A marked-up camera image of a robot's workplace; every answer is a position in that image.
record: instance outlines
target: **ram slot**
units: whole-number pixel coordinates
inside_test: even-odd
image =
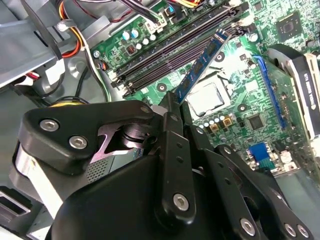
[[[241,15],[247,9],[247,7],[248,4],[243,3],[242,6],[236,8],[231,8],[224,5],[214,8],[210,13],[197,18],[195,22],[189,23],[187,26],[183,27],[166,40],[160,42],[154,48],[133,59],[127,65],[120,67],[117,70],[118,77],[122,80],[125,80],[125,78],[129,75],[134,74],[142,68],[148,66],[149,64],[161,58],[163,55],[172,52],[185,42],[196,38],[200,33],[206,32],[215,26],[218,27],[222,21],[226,21],[229,18],[235,18],[236,16]]]
[[[226,26],[224,29],[233,36],[236,34],[236,30],[230,25]],[[201,54],[210,38],[211,35],[201,40],[196,45],[191,45],[182,52],[179,52],[179,54],[175,55],[173,58],[167,59],[166,62],[157,66],[156,69],[152,69],[151,71],[146,72],[143,76],[136,77],[133,80],[126,82],[128,91],[123,97],[133,95],[135,92],[153,84],[157,80],[175,72],[187,63],[195,60]]]

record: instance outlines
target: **chip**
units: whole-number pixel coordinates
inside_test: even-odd
[[[260,114],[248,118],[252,130],[260,129],[264,126]]]
[[[290,14],[286,18],[277,21],[275,26],[281,42],[284,42],[302,33],[301,20],[299,17],[299,12],[297,11]]]
[[[254,4],[254,8],[255,8],[256,11],[259,11],[260,9],[262,9],[261,2],[257,2],[256,4]]]
[[[245,55],[245,54],[242,54],[241,56],[240,56],[240,60],[241,61],[244,61],[244,60],[246,60],[247,59],[247,56]]]

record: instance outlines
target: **black plastic bracket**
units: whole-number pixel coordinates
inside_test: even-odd
[[[100,148],[98,136],[106,136],[104,144],[108,146],[122,126],[148,125],[154,115],[149,106],[137,100],[33,109],[23,116],[18,138],[30,156],[62,173],[81,174]],[[40,122],[45,119],[56,121],[58,129],[43,130]],[[73,148],[69,144],[72,136],[83,137],[87,146]]]

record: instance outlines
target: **orange wire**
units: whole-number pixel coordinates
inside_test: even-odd
[[[64,9],[64,2],[62,2],[62,3],[60,4],[60,6],[59,6],[59,14],[60,14],[60,17],[61,17],[62,19],[66,19],[66,16],[65,16],[65,13],[64,13],[63,9]],[[78,35],[78,33],[77,33],[74,29],[71,28],[71,30],[72,30],[78,37],[80,37],[80,36]],[[63,57],[63,58],[72,57],[73,55],[75,55],[75,54],[78,52],[79,48],[80,48],[80,44],[79,44],[79,41],[78,41],[78,39],[77,39],[77,40],[76,40],[76,47],[75,47],[75,49],[74,49],[72,52],[70,52],[70,53],[64,53],[64,54],[62,54],[62,57]]]

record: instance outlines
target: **yellow wire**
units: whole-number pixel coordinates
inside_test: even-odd
[[[60,6],[59,6],[59,15],[60,15],[60,18],[64,20],[65,18],[63,17],[63,14],[62,14],[62,6],[63,6],[63,1],[61,2]],[[70,30],[72,32],[74,32],[74,34],[78,37],[78,39],[80,40],[81,47],[83,47],[84,43],[83,43],[82,38],[80,37],[79,33],[73,27],[71,27]]]
[[[63,106],[68,106],[68,105],[81,105],[83,103],[81,102],[61,102],[61,103],[57,103],[55,105],[52,105],[50,107],[63,107]]]
[[[184,2],[183,0],[176,0],[177,3],[187,7],[187,8],[194,8],[194,6],[187,4],[186,2]]]
[[[188,1],[188,0],[180,0],[180,1],[182,1],[182,2],[184,2],[184,3],[186,3],[186,4],[188,4],[188,5],[194,6],[194,7],[198,6],[197,3],[194,3],[194,2],[192,2],[192,1]]]

